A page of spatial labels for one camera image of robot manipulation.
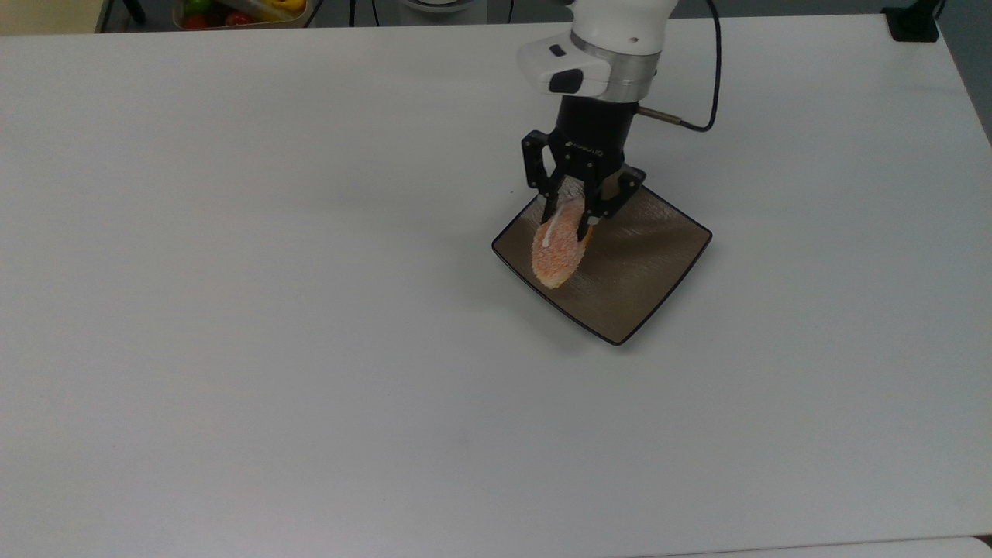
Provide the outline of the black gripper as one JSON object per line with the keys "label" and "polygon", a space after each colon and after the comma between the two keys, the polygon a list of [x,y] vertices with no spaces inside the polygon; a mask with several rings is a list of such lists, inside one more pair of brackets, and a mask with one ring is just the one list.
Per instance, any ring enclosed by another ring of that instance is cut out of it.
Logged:
{"label": "black gripper", "polygon": [[[637,102],[563,96],[553,131],[532,130],[525,134],[521,140],[525,181],[545,202],[542,225],[559,208],[564,174],[602,177],[596,184],[582,181],[579,243],[585,241],[595,223],[614,218],[640,190],[647,173],[624,164],[625,142],[638,107]],[[546,150],[555,162],[552,173],[546,169]]]}

